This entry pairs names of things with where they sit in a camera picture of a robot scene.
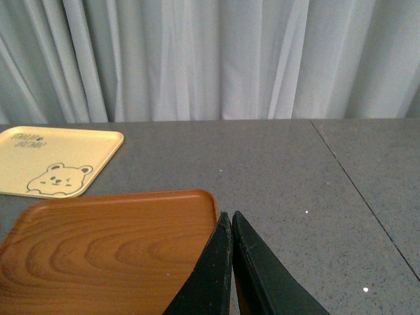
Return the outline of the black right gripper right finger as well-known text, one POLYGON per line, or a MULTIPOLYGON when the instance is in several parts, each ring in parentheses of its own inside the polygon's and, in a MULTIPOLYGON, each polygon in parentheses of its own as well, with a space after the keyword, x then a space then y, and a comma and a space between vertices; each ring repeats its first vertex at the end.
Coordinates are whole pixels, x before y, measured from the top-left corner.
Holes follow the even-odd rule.
POLYGON ((232 218, 233 269, 241 314, 328 314, 289 273, 244 215, 232 218))

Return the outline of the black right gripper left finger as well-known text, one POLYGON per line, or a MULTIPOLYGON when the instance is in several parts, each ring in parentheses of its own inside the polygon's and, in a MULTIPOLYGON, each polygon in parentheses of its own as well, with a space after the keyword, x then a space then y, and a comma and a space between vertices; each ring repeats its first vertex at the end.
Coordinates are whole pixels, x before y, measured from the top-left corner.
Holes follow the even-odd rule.
POLYGON ((165 314, 229 314, 232 225, 222 212, 199 259, 165 314))

